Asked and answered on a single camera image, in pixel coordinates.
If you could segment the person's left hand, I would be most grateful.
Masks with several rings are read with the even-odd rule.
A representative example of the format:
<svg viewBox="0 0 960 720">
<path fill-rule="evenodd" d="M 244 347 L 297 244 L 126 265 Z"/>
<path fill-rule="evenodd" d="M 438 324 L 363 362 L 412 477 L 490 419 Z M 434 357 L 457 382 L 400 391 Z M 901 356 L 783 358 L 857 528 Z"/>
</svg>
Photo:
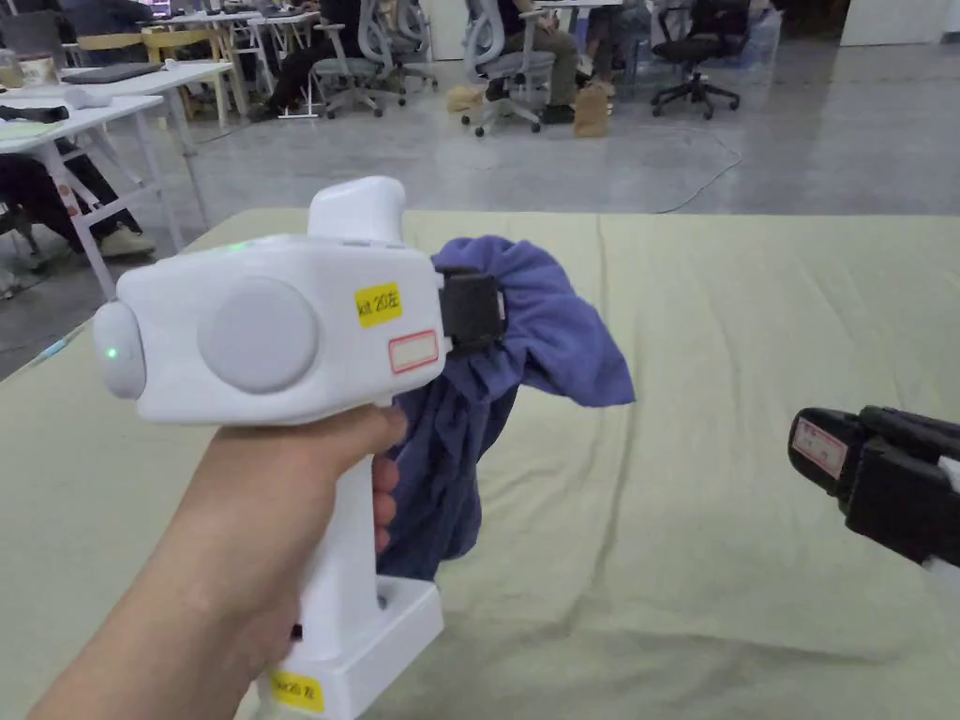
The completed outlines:
<svg viewBox="0 0 960 720">
<path fill-rule="evenodd" d="M 104 624 L 29 711 L 32 719 L 231 719 L 290 649 L 301 579 L 337 482 L 372 461 L 375 548 L 390 542 L 405 436 L 398 407 L 312 425 L 224 428 L 165 533 Z"/>
</svg>

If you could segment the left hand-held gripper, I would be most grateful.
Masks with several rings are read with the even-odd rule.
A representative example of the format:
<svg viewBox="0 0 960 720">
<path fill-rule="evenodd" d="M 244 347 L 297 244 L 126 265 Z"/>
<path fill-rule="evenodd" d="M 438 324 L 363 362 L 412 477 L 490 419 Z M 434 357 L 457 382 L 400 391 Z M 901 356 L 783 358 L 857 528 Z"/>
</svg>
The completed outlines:
<svg viewBox="0 0 960 720">
<path fill-rule="evenodd" d="M 145 421 L 295 426 L 387 406 L 449 353 L 501 339 L 496 279 L 405 244 L 405 190 L 369 176 L 318 192 L 303 235 L 177 255 L 125 273 L 93 333 L 104 382 Z M 376 569 L 371 458 L 337 482 L 299 632 L 266 703 L 356 719 L 443 630 L 436 586 Z"/>
</svg>

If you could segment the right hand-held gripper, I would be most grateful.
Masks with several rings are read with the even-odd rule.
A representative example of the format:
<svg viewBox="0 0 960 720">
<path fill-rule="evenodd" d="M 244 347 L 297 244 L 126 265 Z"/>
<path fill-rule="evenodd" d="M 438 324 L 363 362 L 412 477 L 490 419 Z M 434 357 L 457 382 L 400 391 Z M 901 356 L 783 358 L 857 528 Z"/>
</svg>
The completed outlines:
<svg viewBox="0 0 960 720">
<path fill-rule="evenodd" d="M 800 410 L 789 461 L 833 498 L 846 527 L 949 582 L 959 571 L 959 426 L 889 407 Z"/>
</svg>

